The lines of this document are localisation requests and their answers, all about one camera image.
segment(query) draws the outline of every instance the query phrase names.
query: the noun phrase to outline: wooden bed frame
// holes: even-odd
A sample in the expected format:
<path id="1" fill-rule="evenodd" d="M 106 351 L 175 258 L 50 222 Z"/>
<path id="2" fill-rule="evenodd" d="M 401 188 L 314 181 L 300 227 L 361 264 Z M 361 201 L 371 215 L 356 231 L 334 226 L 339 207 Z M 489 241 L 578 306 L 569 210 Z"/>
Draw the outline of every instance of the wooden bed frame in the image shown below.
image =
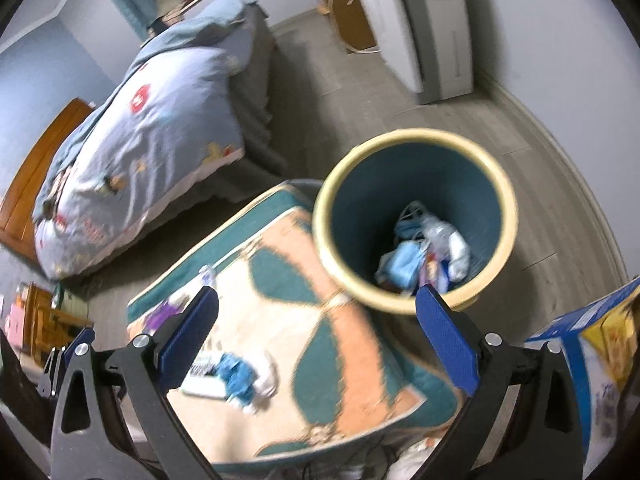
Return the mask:
<path id="1" fill-rule="evenodd" d="M 73 99 L 42 134 L 0 203 L 0 243 L 39 266 L 31 213 L 36 196 L 60 144 L 93 109 Z"/>

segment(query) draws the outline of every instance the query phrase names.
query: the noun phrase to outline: baseboard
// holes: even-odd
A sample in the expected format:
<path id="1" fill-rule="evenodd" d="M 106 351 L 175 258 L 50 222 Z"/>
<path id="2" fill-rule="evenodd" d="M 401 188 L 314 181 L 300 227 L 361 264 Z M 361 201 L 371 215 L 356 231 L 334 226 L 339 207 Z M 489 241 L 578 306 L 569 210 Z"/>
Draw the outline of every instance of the baseboard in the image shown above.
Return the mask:
<path id="1" fill-rule="evenodd" d="M 510 110 L 511 114 L 517 116 L 521 123 L 528 125 L 523 128 L 520 133 L 525 137 L 527 143 L 545 153 L 546 159 L 549 160 L 562 174 L 567 184 L 573 189 L 577 199 L 585 208 L 588 214 L 594 219 L 594 227 L 600 242 L 606 248 L 607 261 L 603 262 L 603 266 L 609 267 L 613 276 L 618 277 L 620 286 L 628 282 L 628 273 L 620 248 L 613 235 L 613 231 L 604 215 L 600 204 L 596 200 L 591 188 L 585 181 L 584 177 L 578 170 L 574 162 L 566 154 L 562 146 L 556 138 L 515 96 L 513 96 L 506 88 L 497 82 L 491 75 L 482 69 L 477 69 L 476 85 L 484 89 L 492 99 Z"/>

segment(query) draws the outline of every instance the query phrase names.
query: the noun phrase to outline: blue gripper pad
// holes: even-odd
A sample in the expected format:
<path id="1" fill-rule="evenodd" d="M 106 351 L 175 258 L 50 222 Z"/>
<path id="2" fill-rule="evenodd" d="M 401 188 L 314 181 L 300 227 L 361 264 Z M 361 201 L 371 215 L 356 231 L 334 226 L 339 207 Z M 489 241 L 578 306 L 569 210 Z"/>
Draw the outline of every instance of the blue gripper pad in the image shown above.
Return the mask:
<path id="1" fill-rule="evenodd" d="M 78 348 L 78 345 L 82 343 L 87 343 L 91 346 L 91 343 L 95 341 L 95 332 L 93 328 L 84 327 L 80 333 L 76 336 L 76 338 L 69 343 L 69 346 L 66 347 L 65 353 L 63 354 L 65 358 L 65 365 L 69 366 L 71 362 L 71 358 L 74 356 L 74 351 Z"/>
<path id="2" fill-rule="evenodd" d="M 426 286 L 415 297 L 415 313 L 451 382 L 472 396 L 480 383 L 478 356 Z"/>
<path id="3" fill-rule="evenodd" d="M 180 315 L 180 325 L 158 353 L 156 385 L 159 390 L 167 392 L 181 386 L 217 318 L 218 295 L 212 288 L 203 286 Z"/>

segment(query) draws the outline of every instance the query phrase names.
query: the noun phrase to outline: blue wall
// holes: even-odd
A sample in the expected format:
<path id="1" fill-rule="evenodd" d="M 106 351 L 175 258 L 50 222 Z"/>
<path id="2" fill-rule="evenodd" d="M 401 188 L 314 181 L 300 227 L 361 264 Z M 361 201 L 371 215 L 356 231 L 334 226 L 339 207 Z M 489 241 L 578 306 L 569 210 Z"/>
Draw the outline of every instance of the blue wall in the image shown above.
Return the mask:
<path id="1" fill-rule="evenodd" d="M 55 18 L 0 54 L 0 196 L 44 130 L 74 97 L 101 104 L 115 88 Z M 0 246 L 4 312 L 21 282 L 46 284 Z"/>

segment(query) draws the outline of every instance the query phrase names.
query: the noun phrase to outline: patterned rug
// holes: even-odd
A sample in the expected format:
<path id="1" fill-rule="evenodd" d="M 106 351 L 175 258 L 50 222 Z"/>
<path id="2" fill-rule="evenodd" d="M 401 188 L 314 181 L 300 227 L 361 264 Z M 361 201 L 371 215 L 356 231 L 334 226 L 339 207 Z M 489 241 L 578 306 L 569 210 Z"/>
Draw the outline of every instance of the patterned rug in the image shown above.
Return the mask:
<path id="1" fill-rule="evenodd" d="M 133 338 L 163 300 L 179 290 L 194 294 L 200 269 L 213 266 L 220 314 L 204 348 L 238 356 L 259 349 L 273 359 L 278 388 L 255 414 L 224 400 L 168 394 L 218 470 L 308 461 L 390 432 L 418 440 L 446 428 L 460 408 L 447 378 L 391 344 L 378 318 L 324 271 L 311 208 L 291 186 L 271 189 L 127 307 Z"/>

